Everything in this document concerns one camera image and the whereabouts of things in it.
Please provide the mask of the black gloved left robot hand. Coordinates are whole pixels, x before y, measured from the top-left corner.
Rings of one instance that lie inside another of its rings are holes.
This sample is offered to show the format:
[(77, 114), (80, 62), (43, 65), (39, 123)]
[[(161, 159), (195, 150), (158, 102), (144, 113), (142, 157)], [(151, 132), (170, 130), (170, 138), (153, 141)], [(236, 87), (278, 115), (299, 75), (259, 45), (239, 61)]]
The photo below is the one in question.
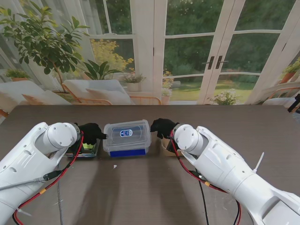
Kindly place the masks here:
[(108, 138), (96, 123), (87, 123), (79, 126), (80, 131), (83, 132), (83, 143), (94, 145), (97, 140), (105, 140)]

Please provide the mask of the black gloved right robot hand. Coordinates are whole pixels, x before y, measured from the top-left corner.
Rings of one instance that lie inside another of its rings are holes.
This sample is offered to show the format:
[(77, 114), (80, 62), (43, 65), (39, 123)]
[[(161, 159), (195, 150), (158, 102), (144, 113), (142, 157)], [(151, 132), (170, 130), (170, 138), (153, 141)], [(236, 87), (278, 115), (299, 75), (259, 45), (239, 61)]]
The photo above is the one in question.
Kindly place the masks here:
[(171, 131), (178, 125), (179, 123), (175, 123), (169, 119), (156, 119), (153, 121), (150, 132), (156, 132), (157, 137), (160, 139), (170, 139)]

